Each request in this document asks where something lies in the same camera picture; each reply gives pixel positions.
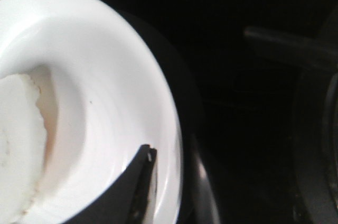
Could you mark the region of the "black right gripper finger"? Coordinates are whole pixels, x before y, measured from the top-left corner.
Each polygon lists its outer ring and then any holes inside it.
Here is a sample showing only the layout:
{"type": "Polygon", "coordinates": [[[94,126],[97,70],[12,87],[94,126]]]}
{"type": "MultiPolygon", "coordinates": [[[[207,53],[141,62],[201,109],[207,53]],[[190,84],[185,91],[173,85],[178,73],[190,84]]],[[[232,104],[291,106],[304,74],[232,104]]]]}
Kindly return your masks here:
{"type": "Polygon", "coordinates": [[[154,223],[157,150],[141,145],[118,179],[67,223],[154,223]]]}

